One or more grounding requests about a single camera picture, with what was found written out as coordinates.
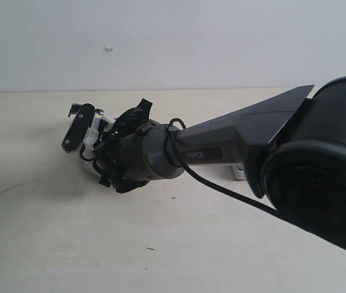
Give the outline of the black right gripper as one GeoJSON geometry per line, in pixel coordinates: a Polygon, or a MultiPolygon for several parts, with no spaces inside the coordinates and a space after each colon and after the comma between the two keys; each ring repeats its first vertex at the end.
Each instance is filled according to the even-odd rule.
{"type": "Polygon", "coordinates": [[[99,144],[93,150],[93,168],[99,174],[100,185],[113,187],[117,193],[127,193],[149,183],[148,180],[130,178],[124,161],[135,162],[130,158],[133,152],[128,149],[128,140],[149,122],[152,105],[142,99],[137,106],[115,118],[109,130],[103,130],[99,144]]]}

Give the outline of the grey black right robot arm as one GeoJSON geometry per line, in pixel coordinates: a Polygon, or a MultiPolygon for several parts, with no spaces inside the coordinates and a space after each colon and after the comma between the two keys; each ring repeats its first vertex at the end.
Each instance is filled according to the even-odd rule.
{"type": "Polygon", "coordinates": [[[255,195],[246,202],[346,247],[346,77],[314,92],[296,87],[243,109],[185,127],[125,112],[95,150],[102,179],[125,193],[193,166],[242,165],[255,195]],[[271,207],[260,203],[268,198],[271,207]]]}

